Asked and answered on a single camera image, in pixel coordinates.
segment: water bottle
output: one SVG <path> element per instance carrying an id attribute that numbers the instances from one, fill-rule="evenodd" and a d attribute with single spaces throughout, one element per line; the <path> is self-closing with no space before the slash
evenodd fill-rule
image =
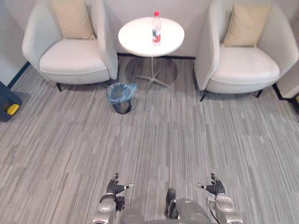
<path id="1" fill-rule="evenodd" d="M 153 19 L 153 43 L 159 45 L 161 41 L 161 21 L 159 17 L 159 11 L 155 11 Z"/>

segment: throw pillow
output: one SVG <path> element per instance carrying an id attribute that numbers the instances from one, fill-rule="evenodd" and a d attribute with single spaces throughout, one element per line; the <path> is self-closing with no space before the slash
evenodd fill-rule
<path id="1" fill-rule="evenodd" d="M 84 0 L 51 0 L 65 39 L 93 40 L 93 28 Z"/>
<path id="2" fill-rule="evenodd" d="M 256 46 L 268 20 L 270 9 L 270 6 L 249 7 L 234 4 L 223 45 L 225 47 Z"/>

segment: trash can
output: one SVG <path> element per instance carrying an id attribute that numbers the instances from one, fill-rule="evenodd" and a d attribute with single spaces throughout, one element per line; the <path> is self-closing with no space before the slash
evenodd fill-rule
<path id="1" fill-rule="evenodd" d="M 10 120 L 21 104 L 22 100 L 0 82 L 0 120 Z"/>
<path id="2" fill-rule="evenodd" d="M 131 111 L 131 98 L 136 89 L 136 84 L 114 83 L 108 87 L 106 96 L 116 112 L 125 114 Z"/>

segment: table leg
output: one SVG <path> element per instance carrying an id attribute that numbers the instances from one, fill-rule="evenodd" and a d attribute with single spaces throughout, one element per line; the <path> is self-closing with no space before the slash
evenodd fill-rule
<path id="1" fill-rule="evenodd" d="M 167 85 L 166 83 L 164 83 L 156 78 L 159 73 L 160 73 L 160 71 L 157 71 L 156 73 L 154 73 L 154 58 L 151 57 L 150 58 L 150 77 L 147 77 L 147 76 L 135 76 L 135 77 L 149 80 L 149 83 L 146 87 L 146 91 L 150 90 L 150 87 L 153 83 L 157 83 L 157 84 L 160 84 L 167 88 L 170 88 L 169 85 Z"/>

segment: chair armrest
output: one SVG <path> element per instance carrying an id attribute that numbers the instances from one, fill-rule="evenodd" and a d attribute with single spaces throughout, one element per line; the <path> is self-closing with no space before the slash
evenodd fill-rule
<path id="1" fill-rule="evenodd" d="M 257 46 L 278 64 L 280 77 L 298 61 L 299 52 L 294 33 L 279 7 L 272 6 Z"/>
<path id="2" fill-rule="evenodd" d="M 212 0 L 194 63 L 195 76 L 200 90 L 206 89 L 219 63 L 218 7 L 217 0 Z"/>
<path id="3" fill-rule="evenodd" d="M 62 38 L 60 28 L 54 20 L 49 6 L 36 5 L 25 30 L 22 44 L 23 55 L 40 72 L 41 57 Z"/>
<path id="4" fill-rule="evenodd" d="M 113 38 L 109 28 L 108 18 L 105 12 L 104 0 L 93 2 L 92 17 L 94 29 L 98 37 L 98 45 L 103 62 L 107 66 L 111 79 L 117 79 L 118 57 L 114 47 Z"/>

